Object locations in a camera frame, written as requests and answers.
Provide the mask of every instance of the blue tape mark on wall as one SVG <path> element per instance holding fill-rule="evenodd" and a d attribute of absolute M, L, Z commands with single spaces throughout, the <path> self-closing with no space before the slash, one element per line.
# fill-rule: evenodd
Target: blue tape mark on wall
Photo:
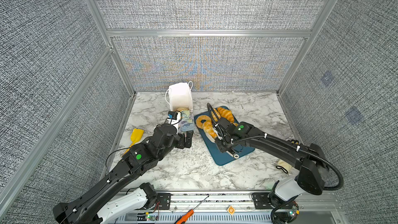
<path fill-rule="evenodd" d="M 351 125 L 356 125 L 364 119 L 364 116 L 356 107 L 350 107 L 346 111 L 346 118 Z"/>
<path fill-rule="evenodd" d="M 324 76 L 321 78 L 321 82 L 325 85 L 325 87 L 329 87 L 330 84 L 333 82 L 333 75 L 331 74 L 331 71 L 328 70 L 325 72 Z"/>

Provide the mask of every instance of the white paper bag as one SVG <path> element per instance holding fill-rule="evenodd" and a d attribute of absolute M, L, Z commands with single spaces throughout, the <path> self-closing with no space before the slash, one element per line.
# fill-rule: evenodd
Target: white paper bag
<path fill-rule="evenodd" d="M 191 94 L 192 86 L 193 82 L 189 81 L 188 83 L 180 82 L 169 87 L 169 89 L 166 91 L 166 94 L 164 95 L 164 99 L 170 105 L 170 111 L 175 111 L 180 107 L 193 110 Z M 167 93 L 169 95 L 169 102 L 166 99 Z"/>

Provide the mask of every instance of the textured wall panel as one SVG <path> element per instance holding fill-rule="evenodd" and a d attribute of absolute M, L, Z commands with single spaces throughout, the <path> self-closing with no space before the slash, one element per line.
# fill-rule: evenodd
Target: textured wall panel
<path fill-rule="evenodd" d="M 108 28 L 310 29 L 325 0 L 97 0 Z"/>
<path fill-rule="evenodd" d="M 104 42 L 84 0 L 0 0 L 0 190 Z"/>
<path fill-rule="evenodd" d="M 58 202 L 70 202 L 96 184 L 129 97 L 108 58 L 2 223 L 56 223 L 52 208 Z"/>
<path fill-rule="evenodd" d="M 117 37 L 113 39 L 138 91 L 276 90 L 302 38 Z"/>
<path fill-rule="evenodd" d="M 344 175 L 351 224 L 398 223 L 397 5 L 339 0 L 283 94 L 303 140 Z"/>

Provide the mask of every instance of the white rope handle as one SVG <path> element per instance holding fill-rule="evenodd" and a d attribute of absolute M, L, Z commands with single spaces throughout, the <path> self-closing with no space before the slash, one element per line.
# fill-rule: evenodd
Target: white rope handle
<path fill-rule="evenodd" d="M 167 102 L 167 104 L 169 104 L 169 106 L 170 106 L 170 102 L 168 102 L 167 101 L 167 99 L 166 99 L 166 95 L 167 95 L 167 92 L 169 91 L 169 89 L 167 89 L 167 91 L 166 91 L 166 93 L 164 94 L 164 100 Z"/>

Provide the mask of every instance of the robotic arm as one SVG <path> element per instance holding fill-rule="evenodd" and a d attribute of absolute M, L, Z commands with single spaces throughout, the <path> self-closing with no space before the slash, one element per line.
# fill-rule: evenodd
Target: robotic arm
<path fill-rule="evenodd" d="M 136 207 L 134 209 L 150 209 L 157 194 L 152 185 L 145 183 L 134 193 L 117 199 L 116 202 L 108 201 L 130 182 L 155 167 L 173 148 L 191 147 L 193 131 L 187 132 L 186 137 L 177 134 L 177 117 L 180 115 L 181 113 L 169 112 L 166 123 L 158 125 L 153 136 L 133 145 L 113 170 L 94 187 L 70 203 L 58 203 L 52 210 L 55 220 L 60 224 L 99 224 L 115 218 L 116 212 L 118 216 L 122 215 L 123 209 L 131 210 L 133 206 Z"/>
<path fill-rule="evenodd" d="M 326 160 L 322 149 L 316 144 L 310 146 L 293 145 L 289 141 L 269 135 L 246 122 L 240 122 L 235 126 L 225 118 L 215 121 L 213 116 L 217 117 L 217 115 L 213 107 L 207 103 L 207 108 L 213 128 L 218 135 L 215 143 L 221 152 L 228 152 L 234 158 L 237 158 L 239 156 L 235 156 L 234 147 L 238 144 L 249 146 L 278 157 L 299 170 L 296 177 L 277 181 L 268 194 L 269 204 L 275 207 L 271 212 L 273 223 L 276 223 L 276 221 L 280 221 L 280 223 L 290 222 L 289 219 L 279 218 L 278 220 L 278 216 L 276 219 L 273 216 L 277 209 L 292 202 L 298 195 L 304 192 L 321 195 L 323 190 L 338 190 L 343 186 L 341 173 Z M 325 187 L 330 168 L 336 173 L 339 183 L 333 187 Z"/>

